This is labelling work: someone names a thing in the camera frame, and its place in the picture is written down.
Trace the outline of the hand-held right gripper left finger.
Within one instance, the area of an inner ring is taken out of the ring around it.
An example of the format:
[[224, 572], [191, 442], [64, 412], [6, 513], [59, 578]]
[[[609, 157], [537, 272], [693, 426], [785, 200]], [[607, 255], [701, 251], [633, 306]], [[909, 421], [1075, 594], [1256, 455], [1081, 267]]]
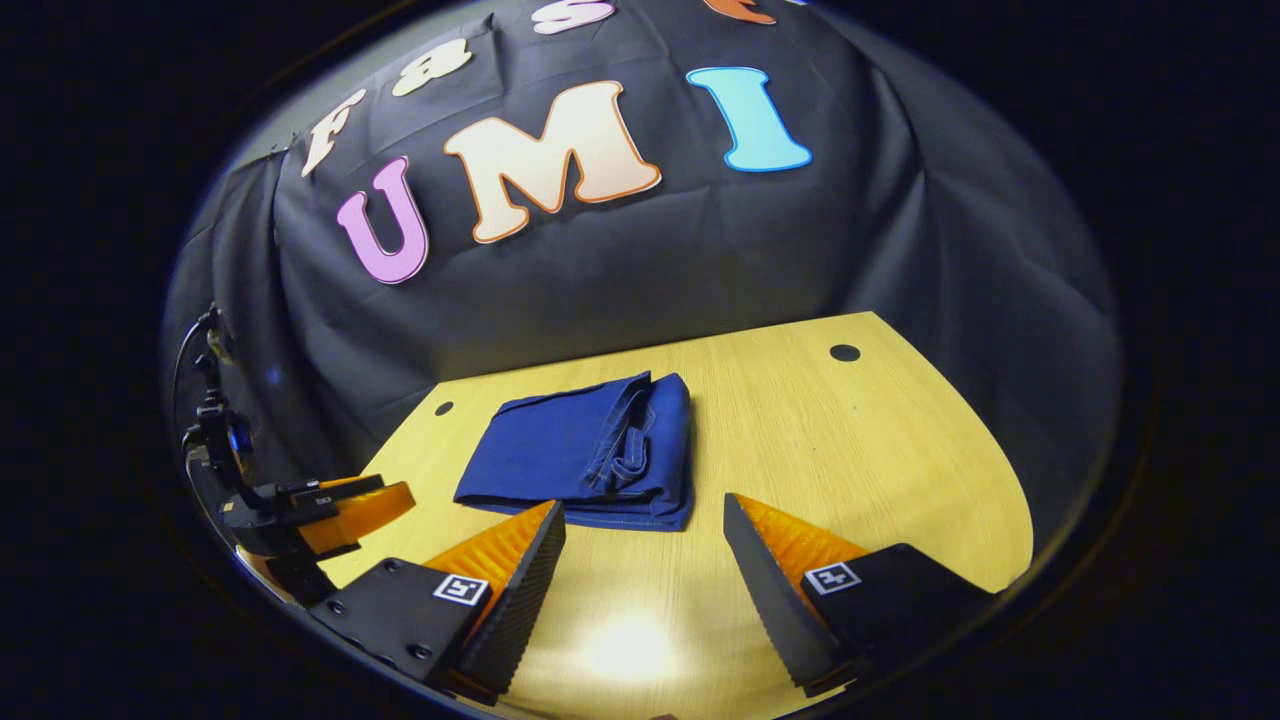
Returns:
[[402, 676], [493, 706], [515, 678], [566, 542], [548, 501], [426, 562], [387, 557], [307, 612]]

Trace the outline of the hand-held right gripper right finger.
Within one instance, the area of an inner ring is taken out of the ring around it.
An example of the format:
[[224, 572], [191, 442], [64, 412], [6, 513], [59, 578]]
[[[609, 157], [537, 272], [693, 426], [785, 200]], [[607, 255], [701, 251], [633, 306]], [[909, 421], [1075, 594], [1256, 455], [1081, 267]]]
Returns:
[[909, 543], [865, 550], [741, 493], [723, 534], [792, 683], [814, 697], [902, 671], [997, 594]]

